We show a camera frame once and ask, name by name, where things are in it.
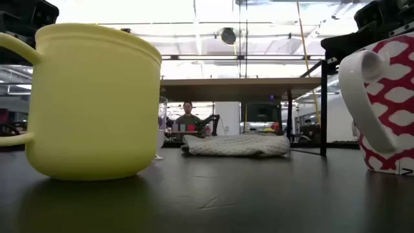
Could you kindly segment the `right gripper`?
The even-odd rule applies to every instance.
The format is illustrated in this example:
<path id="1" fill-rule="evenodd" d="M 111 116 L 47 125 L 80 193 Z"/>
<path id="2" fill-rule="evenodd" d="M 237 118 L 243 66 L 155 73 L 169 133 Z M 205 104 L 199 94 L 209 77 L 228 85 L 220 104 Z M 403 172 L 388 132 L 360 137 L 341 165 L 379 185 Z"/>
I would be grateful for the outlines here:
<path id="1" fill-rule="evenodd" d="M 369 44 L 396 36 L 400 27 L 414 21 L 414 0 L 373 0 L 378 1 L 383 23 L 372 22 L 357 32 L 325 38 L 321 46 L 325 49 L 325 59 L 335 58 L 341 62 L 346 56 Z"/>

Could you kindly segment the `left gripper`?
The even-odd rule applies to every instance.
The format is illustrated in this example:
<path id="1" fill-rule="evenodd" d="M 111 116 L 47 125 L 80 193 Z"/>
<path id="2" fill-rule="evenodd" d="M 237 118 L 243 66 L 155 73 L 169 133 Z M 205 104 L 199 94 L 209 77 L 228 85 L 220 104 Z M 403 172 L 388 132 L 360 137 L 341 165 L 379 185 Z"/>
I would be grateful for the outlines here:
<path id="1" fill-rule="evenodd" d="M 31 46 L 33 49 L 36 46 L 36 42 L 34 40 L 36 31 L 31 28 L 11 27 L 0 24 L 0 32 L 19 39 L 20 41 Z M 30 62 L 17 53 L 4 47 L 0 47 L 0 65 L 30 65 Z"/>

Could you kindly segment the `red white patterned mug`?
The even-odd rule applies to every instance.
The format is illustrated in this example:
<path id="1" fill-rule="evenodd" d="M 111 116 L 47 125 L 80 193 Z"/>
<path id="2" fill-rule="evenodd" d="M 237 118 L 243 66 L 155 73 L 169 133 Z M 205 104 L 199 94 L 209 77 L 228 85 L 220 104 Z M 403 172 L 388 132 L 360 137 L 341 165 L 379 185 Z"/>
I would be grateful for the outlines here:
<path id="1" fill-rule="evenodd" d="M 338 81 L 367 168 L 414 177 L 414 32 L 348 55 Z"/>

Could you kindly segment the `yellow plastic mug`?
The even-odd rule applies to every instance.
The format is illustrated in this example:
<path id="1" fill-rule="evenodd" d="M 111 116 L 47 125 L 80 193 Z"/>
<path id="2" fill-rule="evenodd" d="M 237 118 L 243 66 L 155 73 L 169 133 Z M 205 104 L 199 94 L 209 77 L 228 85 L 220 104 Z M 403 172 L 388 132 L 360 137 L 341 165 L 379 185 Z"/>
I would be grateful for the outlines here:
<path id="1" fill-rule="evenodd" d="M 54 179 L 130 177 L 157 150 L 162 56 L 128 32 L 81 23 L 40 28 L 36 46 L 0 33 L 0 47 L 33 66 L 27 131 L 0 137 L 25 146 L 30 165 Z"/>

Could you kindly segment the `clear plastic cup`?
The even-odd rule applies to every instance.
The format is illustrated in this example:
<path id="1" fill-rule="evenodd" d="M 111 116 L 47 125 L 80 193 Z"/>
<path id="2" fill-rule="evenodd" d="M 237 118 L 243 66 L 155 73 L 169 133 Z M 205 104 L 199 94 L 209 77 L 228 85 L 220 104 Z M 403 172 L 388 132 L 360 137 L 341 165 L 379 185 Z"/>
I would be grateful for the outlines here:
<path id="1" fill-rule="evenodd" d="M 157 153 L 155 155 L 156 160 L 162 160 L 163 158 L 158 155 L 161 147 L 164 144 L 164 134 L 166 130 L 166 117 L 167 117 L 168 99 L 160 96 L 158 105 L 158 134 L 157 134 Z"/>

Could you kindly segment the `wooden shelf with black legs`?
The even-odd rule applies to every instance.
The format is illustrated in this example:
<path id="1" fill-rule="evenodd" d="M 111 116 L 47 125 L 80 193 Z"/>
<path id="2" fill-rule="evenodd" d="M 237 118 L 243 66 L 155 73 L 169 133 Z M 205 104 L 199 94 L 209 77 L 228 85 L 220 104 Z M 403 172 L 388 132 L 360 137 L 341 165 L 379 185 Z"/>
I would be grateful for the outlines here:
<path id="1" fill-rule="evenodd" d="M 327 154 L 327 60 L 319 60 L 298 78 L 230 78 L 161 80 L 161 95 L 172 102 L 288 102 L 287 137 L 291 139 L 293 101 L 321 87 L 321 103 L 314 101 L 321 141 L 312 143 L 318 155 Z"/>

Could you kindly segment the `dark background monitor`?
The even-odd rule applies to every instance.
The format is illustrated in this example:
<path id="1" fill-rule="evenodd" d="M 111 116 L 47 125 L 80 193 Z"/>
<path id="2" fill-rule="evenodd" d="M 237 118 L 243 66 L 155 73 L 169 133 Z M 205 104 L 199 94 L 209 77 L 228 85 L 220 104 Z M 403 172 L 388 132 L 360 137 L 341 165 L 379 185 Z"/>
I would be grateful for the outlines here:
<path id="1" fill-rule="evenodd" d="M 241 103 L 243 122 L 281 122 L 280 105 L 264 103 Z"/>

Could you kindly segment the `white knitted cloth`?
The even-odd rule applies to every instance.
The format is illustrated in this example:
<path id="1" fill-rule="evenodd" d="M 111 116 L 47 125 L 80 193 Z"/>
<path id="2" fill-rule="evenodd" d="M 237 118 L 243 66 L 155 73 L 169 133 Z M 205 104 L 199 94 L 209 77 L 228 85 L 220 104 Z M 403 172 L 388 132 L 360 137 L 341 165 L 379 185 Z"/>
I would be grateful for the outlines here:
<path id="1" fill-rule="evenodd" d="M 286 136 L 271 133 L 245 133 L 241 135 L 199 138 L 185 135 L 181 150 L 191 155 L 219 157 L 275 157 L 290 151 Z"/>

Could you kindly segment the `person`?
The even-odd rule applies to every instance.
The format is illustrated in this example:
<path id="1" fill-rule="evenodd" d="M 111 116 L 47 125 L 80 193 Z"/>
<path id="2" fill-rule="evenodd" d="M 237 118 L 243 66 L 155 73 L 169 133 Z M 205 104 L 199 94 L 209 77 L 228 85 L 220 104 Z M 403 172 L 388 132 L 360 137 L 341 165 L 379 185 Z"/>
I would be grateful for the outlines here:
<path id="1" fill-rule="evenodd" d="M 199 117 L 191 113 L 192 109 L 193 109 L 192 102 L 184 102 L 183 103 L 184 114 L 178 117 L 178 119 L 176 119 L 175 121 L 175 123 L 178 125 L 184 124 L 186 126 L 186 131 L 193 131 L 196 123 L 199 123 L 201 121 Z"/>

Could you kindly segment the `black table frame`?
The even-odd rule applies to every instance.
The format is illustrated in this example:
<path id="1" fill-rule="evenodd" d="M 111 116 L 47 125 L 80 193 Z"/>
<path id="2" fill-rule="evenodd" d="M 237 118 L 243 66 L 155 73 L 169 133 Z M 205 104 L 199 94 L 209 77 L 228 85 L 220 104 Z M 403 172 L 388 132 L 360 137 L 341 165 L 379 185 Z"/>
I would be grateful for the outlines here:
<path id="1" fill-rule="evenodd" d="M 183 146 L 183 142 L 168 142 L 165 141 L 162 148 L 180 148 Z M 320 148 L 321 144 L 317 142 L 291 142 L 291 148 Z M 350 150 L 359 150 L 360 146 L 358 142 L 355 141 L 341 141 L 341 142 L 326 142 L 326 148 L 336 148 L 336 149 L 350 149 Z"/>

